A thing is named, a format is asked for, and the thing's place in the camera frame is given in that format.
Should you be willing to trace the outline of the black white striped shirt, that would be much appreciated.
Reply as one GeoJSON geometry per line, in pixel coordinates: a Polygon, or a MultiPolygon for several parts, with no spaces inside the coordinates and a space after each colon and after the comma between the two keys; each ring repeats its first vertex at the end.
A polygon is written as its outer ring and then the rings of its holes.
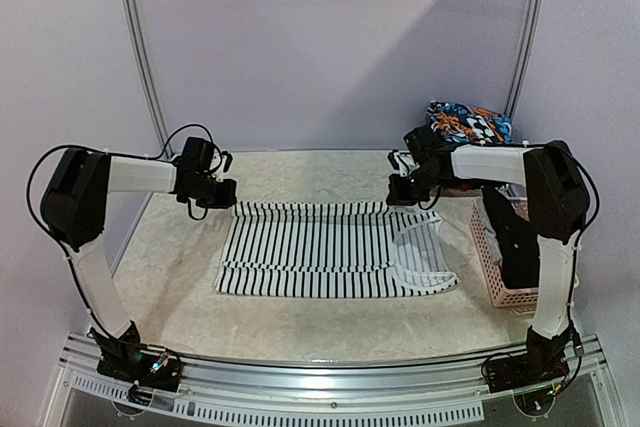
{"type": "Polygon", "coordinates": [[[435,295],[458,276],[440,215],[385,202],[242,202],[216,289],[236,296],[378,299],[435,295]]]}

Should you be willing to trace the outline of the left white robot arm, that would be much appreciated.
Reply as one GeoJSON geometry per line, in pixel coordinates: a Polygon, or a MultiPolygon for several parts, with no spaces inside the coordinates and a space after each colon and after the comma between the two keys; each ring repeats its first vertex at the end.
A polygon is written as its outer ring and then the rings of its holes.
{"type": "Polygon", "coordinates": [[[93,326],[107,338],[120,339],[133,322],[105,254],[110,195],[162,193],[174,196],[189,211],[227,209],[237,202],[237,183],[226,175],[233,156],[198,137],[187,138],[182,152],[169,160],[79,145],[55,150],[61,157],[36,218],[63,251],[93,326]]]}

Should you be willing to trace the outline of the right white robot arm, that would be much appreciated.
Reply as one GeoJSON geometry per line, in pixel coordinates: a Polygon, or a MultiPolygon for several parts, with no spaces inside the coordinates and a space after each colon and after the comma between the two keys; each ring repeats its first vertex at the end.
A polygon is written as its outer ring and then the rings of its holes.
{"type": "Polygon", "coordinates": [[[404,137],[405,148],[387,159],[387,202],[415,206],[438,187],[525,189],[529,224],[539,249],[538,300],[531,330],[548,340],[571,325],[577,251],[586,228],[590,196],[577,160],[562,141],[546,144],[448,143],[428,126],[404,137]]]}

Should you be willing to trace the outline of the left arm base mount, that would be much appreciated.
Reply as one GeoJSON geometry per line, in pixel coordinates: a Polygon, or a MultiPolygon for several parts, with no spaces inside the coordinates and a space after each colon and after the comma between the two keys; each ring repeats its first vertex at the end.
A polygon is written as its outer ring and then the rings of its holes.
{"type": "Polygon", "coordinates": [[[143,344],[134,322],[120,337],[102,335],[94,327],[90,337],[100,349],[97,372],[140,387],[177,392],[184,363],[173,350],[143,344]]]}

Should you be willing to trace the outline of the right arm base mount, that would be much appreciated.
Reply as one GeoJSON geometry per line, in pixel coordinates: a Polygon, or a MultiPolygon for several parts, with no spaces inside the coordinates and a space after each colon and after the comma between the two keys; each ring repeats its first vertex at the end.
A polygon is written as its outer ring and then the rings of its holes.
{"type": "Polygon", "coordinates": [[[512,355],[499,352],[481,364],[481,375],[491,393],[515,390],[560,379],[547,396],[556,397],[577,377],[582,365],[584,348],[580,333],[570,325],[551,339],[529,327],[525,353],[512,355]]]}

